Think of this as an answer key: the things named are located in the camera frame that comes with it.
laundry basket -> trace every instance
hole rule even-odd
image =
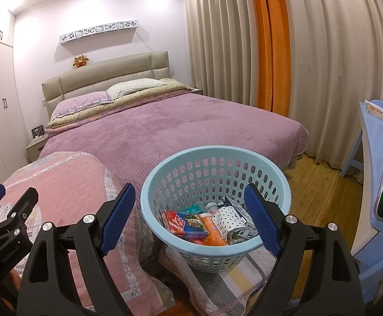
[[[193,244],[168,232],[164,210],[182,212],[202,201],[234,199],[245,208],[243,194],[254,183],[266,200],[276,202],[286,215],[291,190],[282,171],[269,159],[242,148],[203,146],[179,152],[162,161],[148,175],[140,195],[142,214],[163,242],[177,249],[193,268],[207,273],[234,267],[247,253],[262,246],[260,236],[229,246]]]

gray stripe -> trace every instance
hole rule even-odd
[[[266,279],[266,275],[263,272],[263,270],[260,268],[260,266],[256,264],[256,261],[253,260],[253,258],[251,257],[250,254],[247,254],[245,257],[252,263],[252,265],[256,268],[256,270],[259,271],[260,275],[262,276],[263,282],[264,282]]]
[[[236,300],[237,297],[231,292],[219,274],[203,273],[193,268],[191,269],[209,299],[218,308],[223,308],[233,300]],[[243,304],[238,303],[231,310],[227,311],[226,314],[236,316],[242,315],[244,311],[245,307]]]

polka dot pouch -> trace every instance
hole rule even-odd
[[[227,239],[228,234],[244,230],[245,224],[237,214],[234,207],[222,207],[213,215],[213,221],[218,227],[224,240]]]

curtain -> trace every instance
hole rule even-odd
[[[288,116],[290,33],[285,0],[255,0],[259,37],[258,107]]]
[[[342,168],[361,130],[359,102],[383,100],[383,0],[286,0],[290,117],[306,153]]]
[[[206,96],[257,105],[254,0],[186,0],[191,76]]]

brown plush toy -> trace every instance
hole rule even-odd
[[[75,57],[73,60],[73,66],[80,68],[81,66],[86,65],[86,61],[89,61],[89,58],[86,58],[86,55],[81,55],[79,57]]]

